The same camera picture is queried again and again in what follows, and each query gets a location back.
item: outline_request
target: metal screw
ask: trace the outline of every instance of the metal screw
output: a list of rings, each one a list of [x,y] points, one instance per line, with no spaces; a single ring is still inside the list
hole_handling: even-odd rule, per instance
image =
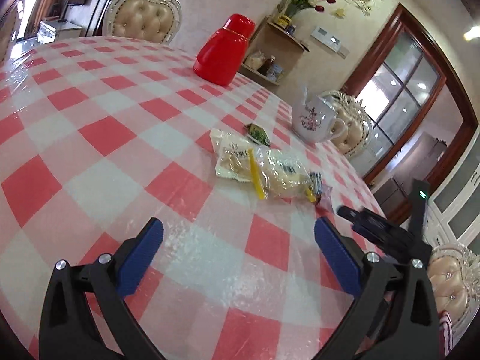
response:
[[[100,264],[108,264],[111,260],[112,260],[112,255],[108,253],[104,253],[100,257],[98,257],[98,262]]]
[[[413,259],[412,260],[412,265],[417,269],[422,269],[423,268],[423,262],[419,259]]]
[[[67,262],[64,259],[57,261],[57,263],[55,264],[55,268],[57,268],[59,271],[61,271],[66,266],[67,266]]]
[[[371,251],[367,253],[367,260],[371,263],[377,263],[378,261],[380,261],[380,256],[375,252]]]

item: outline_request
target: ornate chair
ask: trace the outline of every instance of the ornate chair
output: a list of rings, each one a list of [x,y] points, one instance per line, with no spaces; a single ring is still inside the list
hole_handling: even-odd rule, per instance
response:
[[[11,49],[15,46],[20,17],[15,6],[0,28],[0,65],[10,59]]]
[[[433,250],[427,273],[438,312],[446,310],[452,320],[455,344],[480,305],[480,256],[460,243],[441,245]]]
[[[339,91],[322,93],[337,112],[337,116],[345,121],[346,130],[339,137],[332,139],[333,144],[346,157],[358,154],[369,143],[373,125],[362,105],[355,97]]]
[[[112,0],[103,34],[169,44],[180,28],[178,0]]]

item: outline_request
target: brown bottle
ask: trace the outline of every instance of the brown bottle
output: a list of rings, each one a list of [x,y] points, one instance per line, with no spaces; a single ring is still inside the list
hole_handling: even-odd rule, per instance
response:
[[[267,71],[268,69],[270,69],[270,66],[273,65],[273,62],[275,62],[275,57],[272,55],[270,58],[267,59],[267,61],[263,62],[263,65],[260,66],[260,68],[258,69],[258,72],[266,76]]]

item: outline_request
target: green snack packet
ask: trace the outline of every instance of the green snack packet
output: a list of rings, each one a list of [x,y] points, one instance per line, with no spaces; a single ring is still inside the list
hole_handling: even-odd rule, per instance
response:
[[[253,123],[245,125],[245,128],[247,129],[247,137],[254,141],[257,145],[265,145],[270,147],[270,139],[263,128]]]

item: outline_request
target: blue gripper pad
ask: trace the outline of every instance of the blue gripper pad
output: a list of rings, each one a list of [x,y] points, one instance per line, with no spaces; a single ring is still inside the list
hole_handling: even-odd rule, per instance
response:
[[[117,293],[121,298],[132,295],[163,241],[163,224],[151,220],[145,233],[118,270]]]
[[[315,241],[325,256],[343,290],[358,298],[362,293],[361,269],[345,248],[341,235],[325,217],[315,222]]]

